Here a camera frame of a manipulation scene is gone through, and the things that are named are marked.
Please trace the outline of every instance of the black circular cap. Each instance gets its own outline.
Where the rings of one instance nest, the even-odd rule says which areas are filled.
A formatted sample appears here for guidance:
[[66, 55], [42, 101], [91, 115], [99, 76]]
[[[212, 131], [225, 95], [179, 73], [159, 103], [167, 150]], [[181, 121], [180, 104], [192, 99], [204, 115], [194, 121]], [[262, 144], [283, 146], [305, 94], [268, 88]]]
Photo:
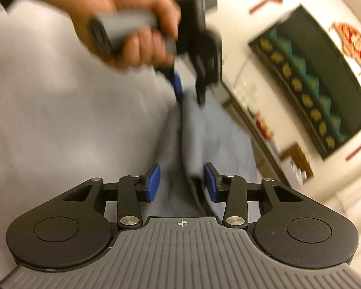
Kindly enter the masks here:
[[38, 222], [33, 233], [41, 240], [48, 242], [66, 241], [79, 230], [79, 224], [68, 217], [50, 217]]
[[327, 223], [309, 217], [292, 220], [286, 229], [291, 237], [305, 243], [322, 242], [331, 235], [331, 228]]

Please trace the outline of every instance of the gray handle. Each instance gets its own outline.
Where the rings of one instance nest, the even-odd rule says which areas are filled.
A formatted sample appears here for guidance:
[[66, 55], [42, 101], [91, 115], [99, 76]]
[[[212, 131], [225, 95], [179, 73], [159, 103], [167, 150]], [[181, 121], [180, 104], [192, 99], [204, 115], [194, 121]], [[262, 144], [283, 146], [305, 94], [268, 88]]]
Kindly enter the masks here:
[[[122, 53], [127, 36], [141, 27], [160, 28], [151, 11], [120, 11], [117, 14], [99, 14], [89, 22], [89, 30], [100, 54], [111, 57]], [[164, 37], [166, 52], [176, 54], [175, 41]]]

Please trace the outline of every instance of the blue gripper pad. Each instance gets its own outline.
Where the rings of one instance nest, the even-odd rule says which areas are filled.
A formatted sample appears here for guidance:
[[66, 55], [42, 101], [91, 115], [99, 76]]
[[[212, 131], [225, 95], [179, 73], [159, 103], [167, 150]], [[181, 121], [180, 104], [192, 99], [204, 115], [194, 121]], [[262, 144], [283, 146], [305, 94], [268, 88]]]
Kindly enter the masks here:
[[217, 183], [207, 164], [204, 165], [204, 180], [211, 201], [216, 202], [218, 197]]
[[182, 88], [182, 82], [181, 77], [178, 73], [174, 73], [174, 78], [172, 79], [172, 87], [174, 88], [175, 97], [178, 102], [182, 101], [183, 99], [183, 88]]
[[152, 202], [161, 182], [161, 167], [156, 165], [152, 170], [151, 175], [148, 176], [147, 181], [147, 202]]

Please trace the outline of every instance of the white wall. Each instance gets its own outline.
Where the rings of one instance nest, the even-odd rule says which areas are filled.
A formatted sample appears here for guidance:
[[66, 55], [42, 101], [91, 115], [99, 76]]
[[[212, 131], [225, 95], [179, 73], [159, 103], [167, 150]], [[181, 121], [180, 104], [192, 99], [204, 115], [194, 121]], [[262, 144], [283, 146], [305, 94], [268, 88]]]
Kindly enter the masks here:
[[[274, 130], [277, 145], [283, 149], [298, 141], [310, 162], [314, 178], [305, 184], [303, 192], [316, 200], [324, 201], [337, 189], [361, 175], [361, 153], [350, 162], [345, 161], [345, 157], [361, 144], [361, 133], [326, 161], [322, 161], [294, 109], [275, 81], [251, 54], [247, 43], [300, 3], [324, 29], [328, 29], [334, 21], [344, 21], [361, 31], [361, 23], [342, 0], [284, 0], [283, 4], [270, 2], [249, 15], [249, 8], [259, 1], [261, 0], [220, 0], [218, 12], [208, 16], [208, 23], [215, 26], [222, 35], [226, 57], [224, 76], [233, 87], [241, 65], [250, 58], [234, 93], [243, 95], [244, 84], [256, 87], [257, 99], [254, 106], [262, 112], [270, 128]], [[341, 40], [335, 32], [331, 32], [330, 36], [341, 46]], [[358, 75], [358, 65], [351, 59], [347, 60]]]

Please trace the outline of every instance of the crosshair marking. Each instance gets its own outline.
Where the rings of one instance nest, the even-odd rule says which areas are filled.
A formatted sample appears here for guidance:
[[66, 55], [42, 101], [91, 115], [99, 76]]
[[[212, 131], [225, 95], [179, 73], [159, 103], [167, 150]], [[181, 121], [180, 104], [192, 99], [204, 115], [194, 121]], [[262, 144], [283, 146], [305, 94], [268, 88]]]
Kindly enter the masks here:
[[179, 225], [179, 226], [185, 226], [185, 225], [187, 225], [187, 224], [189, 224], [189, 222], [186, 222], [185, 220], [180, 220], [179, 222], [177, 222], [177, 224]]

